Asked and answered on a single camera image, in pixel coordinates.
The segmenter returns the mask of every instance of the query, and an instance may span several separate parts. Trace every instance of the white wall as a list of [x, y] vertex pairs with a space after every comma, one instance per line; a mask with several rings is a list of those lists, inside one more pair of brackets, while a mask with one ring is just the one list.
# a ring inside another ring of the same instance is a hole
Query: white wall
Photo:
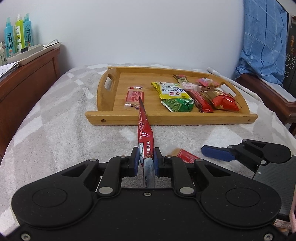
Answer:
[[[295, 10], [292, 0], [289, 3]], [[29, 13], [35, 43], [63, 42], [61, 71], [99, 63], [213, 66], [231, 77], [242, 49], [243, 0], [4, 0], [6, 17]]]

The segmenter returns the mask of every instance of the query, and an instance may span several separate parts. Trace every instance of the wooden furniture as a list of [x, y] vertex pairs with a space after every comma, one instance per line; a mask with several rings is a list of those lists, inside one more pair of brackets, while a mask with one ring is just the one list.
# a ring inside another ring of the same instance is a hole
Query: wooden furniture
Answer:
[[60, 77], [59, 53], [51, 50], [0, 82], [0, 160], [22, 121]]
[[237, 82], [259, 95], [263, 103], [276, 113], [284, 125], [291, 123], [289, 131], [293, 136], [296, 135], [296, 102], [286, 101], [256, 75], [242, 74]]
[[[196, 106], [191, 112], [170, 112], [161, 104], [158, 92], [151, 82], [176, 83], [173, 74], [185, 74], [194, 83], [197, 78], [211, 78], [220, 85], [227, 85], [235, 94], [240, 111], [215, 110], [200, 113]], [[105, 88], [107, 78], [112, 81], [110, 90]], [[101, 77], [97, 91], [98, 111], [85, 113], [93, 125], [138, 125], [138, 110], [124, 108], [128, 87], [140, 85], [144, 91], [144, 106], [151, 125], [212, 125], [253, 123], [256, 114], [250, 114], [248, 105], [240, 92], [230, 83], [217, 76], [193, 71], [142, 67], [109, 67]]]

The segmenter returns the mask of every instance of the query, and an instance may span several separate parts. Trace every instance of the red snack package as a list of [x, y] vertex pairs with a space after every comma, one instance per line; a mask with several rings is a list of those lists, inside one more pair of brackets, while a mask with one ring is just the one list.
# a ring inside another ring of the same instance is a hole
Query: red snack package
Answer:
[[185, 163], [194, 163], [195, 159], [199, 159], [197, 156], [183, 149], [174, 150], [172, 155], [182, 158], [183, 162]]
[[218, 110], [239, 111], [235, 99], [222, 91], [205, 91], [205, 95]]
[[129, 91], [126, 94], [126, 102], [124, 104], [125, 108], [135, 107], [136, 109], [139, 108], [139, 98], [144, 101], [144, 92], [137, 91], [140, 89], [139, 87], [129, 87]]
[[195, 106], [200, 112], [213, 112], [211, 105], [204, 99], [204, 97], [197, 91], [189, 91], [188, 95], [194, 99]]
[[149, 125], [142, 99], [139, 99], [138, 123], [139, 160], [143, 167], [144, 188], [155, 188], [153, 163], [153, 132]]
[[212, 79], [207, 79], [207, 78], [197, 79], [196, 82], [199, 85], [204, 86], [204, 87], [218, 87], [219, 86], [219, 84], [217, 82], [215, 82]]

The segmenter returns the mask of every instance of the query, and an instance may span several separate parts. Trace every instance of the blue gripper pad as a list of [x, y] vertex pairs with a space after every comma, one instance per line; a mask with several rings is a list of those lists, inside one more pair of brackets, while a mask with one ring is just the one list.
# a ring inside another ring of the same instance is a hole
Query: blue gripper pad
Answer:
[[134, 166], [134, 174], [135, 176], [138, 175], [138, 168], [139, 168], [139, 156], [140, 156], [140, 150], [138, 148], [137, 154], [136, 154], [136, 158], [135, 158], [135, 166]]
[[222, 160], [222, 161], [232, 161], [235, 160], [235, 155], [233, 155], [228, 148], [219, 148], [214, 146], [204, 145], [202, 147], [202, 154], [211, 157], [214, 159]]
[[158, 159], [157, 159], [157, 155], [156, 155], [155, 149], [153, 149], [153, 162], [154, 162], [155, 176], [158, 177], [158, 175], [159, 175]]

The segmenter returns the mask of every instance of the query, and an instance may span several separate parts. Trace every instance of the yellow snack bag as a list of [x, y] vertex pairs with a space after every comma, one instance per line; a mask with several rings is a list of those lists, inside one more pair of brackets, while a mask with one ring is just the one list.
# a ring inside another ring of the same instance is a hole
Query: yellow snack bag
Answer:
[[158, 81], [152, 82], [151, 84], [157, 90], [161, 99], [190, 99], [190, 96], [185, 92], [180, 84]]

